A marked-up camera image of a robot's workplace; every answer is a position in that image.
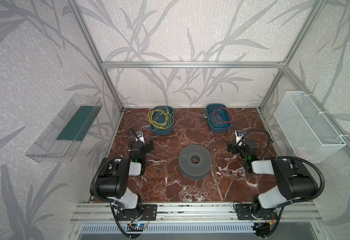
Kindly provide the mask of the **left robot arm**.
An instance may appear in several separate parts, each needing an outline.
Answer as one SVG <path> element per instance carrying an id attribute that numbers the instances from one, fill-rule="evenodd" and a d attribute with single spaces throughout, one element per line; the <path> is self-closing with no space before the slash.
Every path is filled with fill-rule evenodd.
<path id="1" fill-rule="evenodd" d="M 139 195 L 128 188 L 130 176 L 142 176 L 147 168 L 147 153 L 154 142 L 137 140 L 130 145 L 130 157 L 104 158 L 90 186 L 90 194 L 122 213 L 141 215 L 143 204 Z"/>

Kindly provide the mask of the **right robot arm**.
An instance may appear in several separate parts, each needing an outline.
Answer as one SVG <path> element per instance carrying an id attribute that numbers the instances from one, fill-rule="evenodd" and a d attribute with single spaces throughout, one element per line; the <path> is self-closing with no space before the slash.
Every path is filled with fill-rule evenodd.
<path id="1" fill-rule="evenodd" d="M 324 191 L 324 175 L 311 162 L 294 156 L 257 158 L 254 141 L 227 142 L 227 151 L 239 155 L 250 174 L 273 175 L 276 187 L 253 197 L 251 214 L 262 219 L 267 213 L 299 202 L 311 201 Z"/>

